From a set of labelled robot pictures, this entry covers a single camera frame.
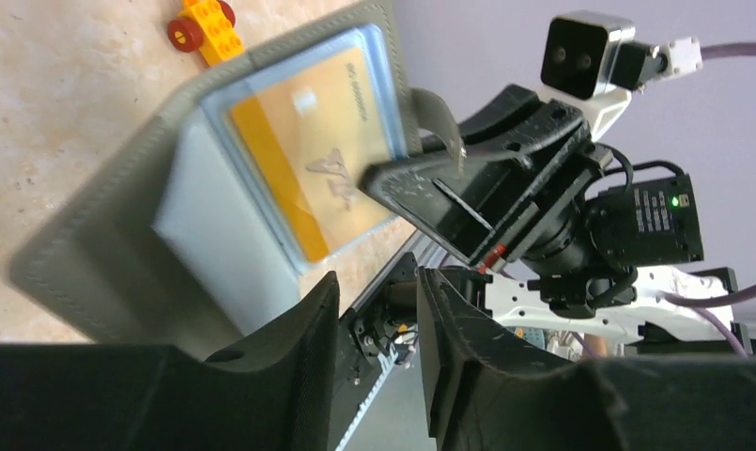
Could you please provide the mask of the gold credit card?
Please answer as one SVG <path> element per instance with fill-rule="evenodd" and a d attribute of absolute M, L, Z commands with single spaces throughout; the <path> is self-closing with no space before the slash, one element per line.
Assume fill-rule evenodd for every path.
<path fill-rule="evenodd" d="M 357 187 L 370 163 L 390 155 L 362 48 L 256 88 L 228 114 L 304 260 L 317 263 L 390 219 Z"/>

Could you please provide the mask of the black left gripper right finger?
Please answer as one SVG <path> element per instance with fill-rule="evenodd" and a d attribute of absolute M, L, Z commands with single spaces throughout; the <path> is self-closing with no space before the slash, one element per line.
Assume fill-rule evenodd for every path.
<path fill-rule="evenodd" d="M 417 276 L 424 404 L 440 450 L 756 450 L 756 356 L 572 362 Z"/>

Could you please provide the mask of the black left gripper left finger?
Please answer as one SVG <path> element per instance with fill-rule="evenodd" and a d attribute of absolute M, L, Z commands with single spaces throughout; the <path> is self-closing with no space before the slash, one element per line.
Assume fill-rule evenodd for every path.
<path fill-rule="evenodd" d="M 0 450 L 324 450 L 340 287 L 198 361 L 165 345 L 0 345 Z"/>

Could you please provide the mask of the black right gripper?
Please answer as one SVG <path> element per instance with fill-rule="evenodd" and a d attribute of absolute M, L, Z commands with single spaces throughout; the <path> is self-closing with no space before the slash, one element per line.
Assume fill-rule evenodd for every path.
<path fill-rule="evenodd" d="M 430 135 L 369 166 L 361 190 L 470 267 L 524 263 L 555 315 L 631 304 L 640 268 L 703 259 L 690 176 L 665 163 L 669 177 L 637 180 L 576 107 L 509 85 L 458 130 L 463 163 Z"/>

